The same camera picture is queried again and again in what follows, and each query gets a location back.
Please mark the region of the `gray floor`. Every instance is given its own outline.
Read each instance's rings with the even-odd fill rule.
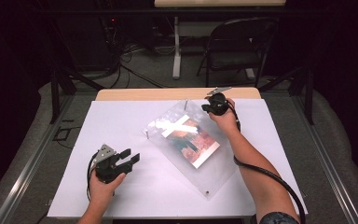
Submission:
[[[203,87],[205,76],[195,76],[200,60],[199,55],[184,55],[182,76],[178,80],[172,79],[172,55],[158,55],[140,50],[131,55],[129,63],[123,64],[167,87]],[[100,74],[87,73],[87,76],[97,77]],[[96,82],[109,88],[116,78],[117,74],[114,74],[97,79]],[[239,78],[243,78],[243,74],[234,73],[225,77],[216,74],[211,86],[225,85],[226,81],[238,81]],[[266,81],[267,78],[263,78],[261,84]],[[82,125],[90,102],[96,96],[96,91],[84,83],[74,82],[78,92],[75,96],[61,98],[62,105],[66,106],[62,108],[62,116],[57,125],[49,125],[49,84],[40,89],[42,102],[34,123],[0,183],[0,223],[2,220],[6,223],[36,223],[48,211],[46,201],[54,197],[71,154],[70,147],[76,142],[79,132],[77,127]],[[322,95],[315,92],[315,125],[309,126],[301,111],[301,97],[290,97],[285,91],[287,86],[288,83],[283,83],[272,92],[262,93],[262,97],[268,104],[297,183],[304,193],[303,197],[310,212],[307,222],[358,223],[358,169],[351,161],[351,146],[339,119]],[[155,86],[122,70],[114,88]],[[61,141],[61,145],[52,141],[59,127],[71,129],[68,139]],[[34,169],[27,174],[32,181],[23,185],[22,191],[20,190],[22,193],[13,200],[10,196],[13,192],[18,192],[13,186],[24,177],[24,168],[30,164]],[[41,223],[76,221],[44,218]]]

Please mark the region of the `sleeve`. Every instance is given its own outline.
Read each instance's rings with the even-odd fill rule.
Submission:
[[[272,212],[263,216],[260,224],[298,224],[291,216],[282,212]]]

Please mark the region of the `black cable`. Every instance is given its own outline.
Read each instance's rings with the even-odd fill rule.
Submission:
[[[127,89],[130,86],[130,78],[131,78],[130,71],[127,71],[127,72],[129,74],[129,79],[127,80],[127,85],[126,85],[126,87],[124,89]]]
[[[82,126],[77,126],[77,127],[72,127],[72,128],[69,128],[69,129],[79,129],[81,128]]]
[[[89,80],[98,80],[98,79],[102,79],[105,77],[110,77],[114,74],[114,72],[112,71],[112,68],[107,69],[103,74],[101,75],[90,75],[90,74],[82,74],[84,77],[87,77]],[[78,78],[75,77],[71,77],[71,79],[73,80],[79,80]]]
[[[257,171],[258,173],[263,174],[263,175],[267,175],[267,176],[271,177],[272,179],[274,179],[275,181],[277,181],[278,183],[280,183],[290,193],[290,195],[292,195],[292,197],[295,200],[296,205],[298,207],[298,212],[300,214],[300,223],[305,224],[306,219],[305,219],[304,207],[302,206],[302,203],[298,199],[296,193],[292,190],[292,188],[290,188],[290,186],[283,179],[281,179],[277,175],[275,175],[272,172],[270,172],[270,171],[268,171],[266,169],[263,169],[261,167],[240,162],[240,161],[238,161],[238,159],[235,156],[234,156],[234,162],[235,162],[235,164],[237,164],[240,167],[244,167],[244,168],[247,168],[247,169],[250,169],[250,170],[253,170],[253,171]]]
[[[91,160],[89,160],[89,167],[87,168],[87,198],[90,200],[90,179],[91,179],[91,172],[94,168],[91,168],[92,162],[94,161],[95,157],[97,157],[98,152],[92,155]]]
[[[237,111],[235,111],[234,106],[229,101],[227,101],[227,105],[228,105],[228,108],[230,108],[232,110],[232,113],[234,113],[235,121],[237,122],[237,128],[238,128],[238,130],[241,131],[241,123],[240,123],[240,120],[238,119]]]
[[[60,146],[62,146],[62,147],[66,147],[66,148],[69,148],[69,149],[73,149],[72,147],[68,147],[68,146],[65,146],[65,145],[63,145],[63,144],[61,144],[61,142],[60,141],[56,141]]]
[[[121,63],[118,65],[117,78],[116,78],[115,82],[109,87],[109,89],[112,89],[114,86],[116,86],[116,84],[118,83],[118,80],[120,79],[120,76],[121,76]]]
[[[43,214],[43,216],[41,218],[39,218],[35,224],[39,224],[43,220],[43,218],[45,218],[47,216],[48,216],[48,211],[45,214]]]
[[[123,54],[120,56],[120,60],[121,60],[122,62],[124,62],[124,63],[129,63],[129,62],[131,61],[131,59],[132,59],[132,50],[131,50],[131,47],[128,49],[128,51],[126,51],[126,50],[123,50],[123,51],[124,51],[124,52],[123,52]],[[124,60],[124,59],[122,58],[123,55],[128,56],[129,59],[128,59],[128,60]]]
[[[122,66],[124,69],[126,69],[126,70],[129,71],[130,73],[136,75],[137,77],[139,77],[139,78],[141,78],[141,79],[147,81],[148,83],[150,83],[150,84],[152,84],[152,85],[154,85],[154,86],[156,86],[156,87],[159,87],[159,88],[171,88],[171,87],[169,87],[169,86],[165,86],[165,85],[159,84],[157,81],[155,81],[155,80],[153,80],[153,79],[151,79],[151,78],[149,78],[149,77],[145,77],[144,75],[139,74],[139,73],[137,73],[137,72],[131,70],[129,67],[126,67],[126,66],[124,66],[123,64],[121,64],[120,66]]]

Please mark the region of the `dark background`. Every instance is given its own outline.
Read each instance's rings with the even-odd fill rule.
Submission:
[[[358,165],[358,1],[353,3],[340,19],[332,41],[328,41],[313,72],[315,89],[341,119],[351,141],[352,158]],[[144,1],[142,6],[136,1],[106,4],[151,7],[152,1]],[[322,0],[287,2],[292,8],[321,8],[330,4],[332,1]],[[87,71],[112,67],[117,57],[106,44],[97,18],[60,18],[56,20],[56,29],[46,18],[30,15],[30,7],[93,9],[97,6],[90,0],[81,3],[0,0],[0,179],[34,120],[40,102],[38,89],[49,83],[54,67],[51,59]],[[158,18],[120,22],[131,41],[153,47],[156,41],[153,26],[158,25]],[[268,57],[266,75],[281,76],[301,65],[323,22],[312,18],[282,18]]]

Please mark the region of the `table leg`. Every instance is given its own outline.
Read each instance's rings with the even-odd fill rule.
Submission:
[[[175,31],[175,58],[173,61],[172,78],[178,79],[180,77],[181,55],[180,55],[180,46],[179,46],[179,21],[177,17],[175,17],[174,31]]]

